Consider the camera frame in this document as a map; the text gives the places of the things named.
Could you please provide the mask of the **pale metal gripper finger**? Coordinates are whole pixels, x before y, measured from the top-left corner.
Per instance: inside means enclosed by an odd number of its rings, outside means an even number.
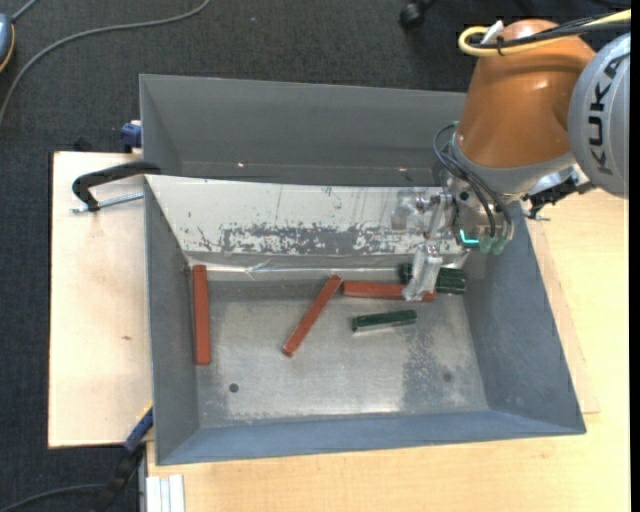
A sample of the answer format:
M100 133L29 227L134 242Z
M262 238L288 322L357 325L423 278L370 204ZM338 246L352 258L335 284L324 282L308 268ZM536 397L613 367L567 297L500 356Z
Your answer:
M391 228L398 231L423 231L430 198L426 189L401 190L391 213Z
M412 277L402 291L404 300L420 301L426 294L433 293L443 262L435 245L420 245L413 259Z

